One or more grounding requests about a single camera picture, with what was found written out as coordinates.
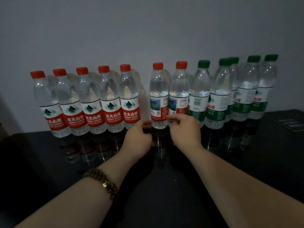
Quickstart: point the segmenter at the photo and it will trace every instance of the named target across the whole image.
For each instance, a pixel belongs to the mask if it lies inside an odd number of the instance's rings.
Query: person's right hand
[[[170,134],[172,141],[183,153],[189,149],[202,148],[199,121],[185,114],[167,115],[172,122]]]

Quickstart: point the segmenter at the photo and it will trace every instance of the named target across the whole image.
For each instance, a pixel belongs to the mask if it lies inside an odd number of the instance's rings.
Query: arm
[[[139,121],[126,134],[124,144],[114,157],[98,168],[119,188],[129,169],[149,150],[151,134],[142,129],[150,128],[150,121]],[[17,225],[27,227],[99,227],[106,216],[112,200],[101,183],[86,177]]]
[[[304,227],[304,204],[242,172],[204,149],[199,122],[187,115],[175,120],[175,145],[198,172],[229,227]]]

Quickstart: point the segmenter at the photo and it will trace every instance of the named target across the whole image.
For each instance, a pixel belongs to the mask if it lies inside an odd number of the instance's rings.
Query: black table
[[[203,127],[202,143],[304,203],[304,132],[272,121],[286,115],[304,121],[301,111],[269,112],[261,120],[236,122],[225,130]],[[195,169],[173,145],[169,129],[150,132],[156,146],[128,172],[102,227],[227,227]],[[19,223],[80,180],[87,169],[119,152],[125,133],[59,139],[47,131],[15,134],[1,142],[1,213],[10,224]],[[235,148],[231,144],[243,133],[252,137],[252,145]]]

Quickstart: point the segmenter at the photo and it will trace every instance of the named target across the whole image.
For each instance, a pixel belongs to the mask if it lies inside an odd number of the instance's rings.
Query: beaded bracelet
[[[102,183],[102,186],[107,190],[107,192],[111,194],[110,199],[114,199],[115,196],[117,195],[118,193],[117,186],[115,185],[115,183],[112,183],[110,180],[107,179],[107,175],[104,174],[102,170],[97,168],[89,169],[83,175],[83,178],[85,177],[91,177],[93,179],[96,179],[97,181],[100,181]]]

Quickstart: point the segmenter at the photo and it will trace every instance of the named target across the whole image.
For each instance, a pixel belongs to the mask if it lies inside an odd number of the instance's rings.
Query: gray wall
[[[268,111],[304,110],[304,0],[1,0],[0,122],[9,134],[48,130],[33,70],[130,63],[147,90],[153,62],[278,53]],[[148,118],[148,110],[143,113]]]

